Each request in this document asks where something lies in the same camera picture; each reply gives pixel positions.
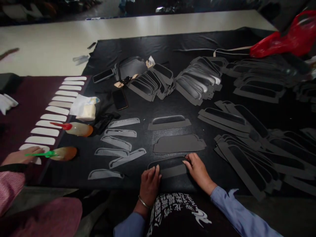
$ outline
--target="green nozzle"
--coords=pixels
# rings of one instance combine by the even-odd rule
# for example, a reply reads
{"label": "green nozzle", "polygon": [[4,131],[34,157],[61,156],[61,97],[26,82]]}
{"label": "green nozzle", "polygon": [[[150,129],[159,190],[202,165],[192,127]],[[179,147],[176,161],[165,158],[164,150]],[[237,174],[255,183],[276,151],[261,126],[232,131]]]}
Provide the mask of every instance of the green nozzle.
{"label": "green nozzle", "polygon": [[51,158],[53,156],[58,156],[58,155],[54,151],[48,151],[46,153],[25,154],[25,156],[45,156],[46,158]]}

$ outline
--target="red plastic bag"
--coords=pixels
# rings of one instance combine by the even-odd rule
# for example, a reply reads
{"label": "red plastic bag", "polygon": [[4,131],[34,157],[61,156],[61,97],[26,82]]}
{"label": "red plastic bag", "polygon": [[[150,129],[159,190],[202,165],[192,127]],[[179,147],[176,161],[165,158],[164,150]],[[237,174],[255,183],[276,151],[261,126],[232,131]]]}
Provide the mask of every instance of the red plastic bag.
{"label": "red plastic bag", "polygon": [[[307,15],[307,18],[299,21],[303,15]],[[316,11],[304,11],[294,18],[286,36],[281,37],[279,32],[274,32],[251,47],[250,56],[263,58],[271,54],[291,52],[300,57],[309,53],[315,39]]]}

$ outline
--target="hand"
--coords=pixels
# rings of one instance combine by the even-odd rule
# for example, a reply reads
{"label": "hand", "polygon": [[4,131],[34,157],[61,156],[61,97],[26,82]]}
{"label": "hand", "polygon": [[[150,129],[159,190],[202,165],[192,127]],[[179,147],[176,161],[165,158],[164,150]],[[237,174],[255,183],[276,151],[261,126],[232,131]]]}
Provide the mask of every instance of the hand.
{"label": "hand", "polygon": [[43,150],[38,146],[32,146],[25,150],[13,152],[4,159],[1,166],[10,165],[10,164],[28,164],[34,159],[34,156],[25,156],[25,154],[29,154],[29,153],[31,154],[43,153]]}
{"label": "hand", "polygon": [[[158,189],[161,180],[161,174],[159,175],[159,165],[152,167],[149,170],[145,170],[142,174],[141,190],[139,193],[140,198],[147,205],[152,207],[158,195]],[[146,219],[149,209],[145,207],[140,200],[137,201],[134,212],[139,213]]]}
{"label": "hand", "polygon": [[185,156],[185,158],[190,161],[183,161],[185,166],[190,171],[190,175],[200,186],[200,188],[210,196],[213,190],[217,187],[217,184],[211,180],[208,175],[204,163],[201,161],[196,153],[191,153]]}

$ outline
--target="red nozzle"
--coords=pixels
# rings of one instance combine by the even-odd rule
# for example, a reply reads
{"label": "red nozzle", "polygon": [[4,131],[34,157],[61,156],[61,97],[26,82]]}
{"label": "red nozzle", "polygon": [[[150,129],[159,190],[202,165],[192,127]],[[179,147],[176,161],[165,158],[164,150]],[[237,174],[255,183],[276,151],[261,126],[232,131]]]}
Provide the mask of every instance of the red nozzle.
{"label": "red nozzle", "polygon": [[50,124],[56,125],[56,126],[60,126],[60,127],[62,127],[64,130],[70,130],[70,129],[72,128],[72,124],[70,124],[70,123],[64,123],[64,124],[62,124],[62,123],[50,122]]}

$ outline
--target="pink sleeve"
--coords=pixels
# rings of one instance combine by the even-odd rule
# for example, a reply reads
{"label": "pink sleeve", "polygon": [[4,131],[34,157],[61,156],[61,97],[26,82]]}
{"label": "pink sleeve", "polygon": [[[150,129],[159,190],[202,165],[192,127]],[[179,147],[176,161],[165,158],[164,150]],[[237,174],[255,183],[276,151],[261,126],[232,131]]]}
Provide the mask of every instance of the pink sleeve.
{"label": "pink sleeve", "polygon": [[23,173],[0,172],[0,217],[9,209],[16,196],[23,189]]}

